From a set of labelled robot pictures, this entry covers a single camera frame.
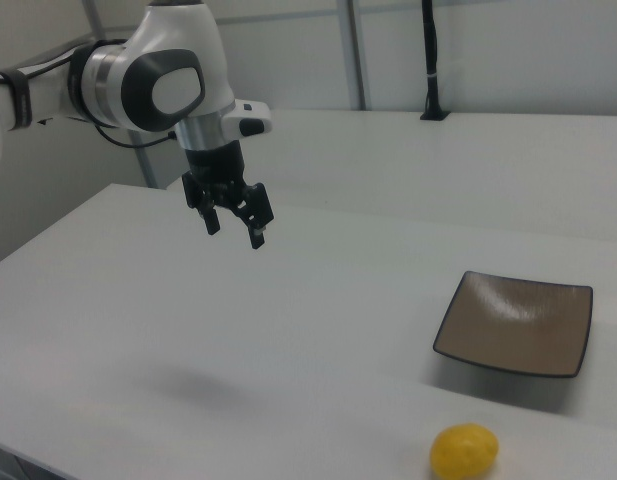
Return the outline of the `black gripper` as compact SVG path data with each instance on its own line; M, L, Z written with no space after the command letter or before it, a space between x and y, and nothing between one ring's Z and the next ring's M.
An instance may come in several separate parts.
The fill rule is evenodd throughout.
M240 143L232 141L212 150L186 150L189 171L182 177L186 204L198 212L207 233L220 230L215 210L218 201L238 201L234 214L245 224L251 247L264 245L264 231L274 220L270 200L262 183L246 185Z

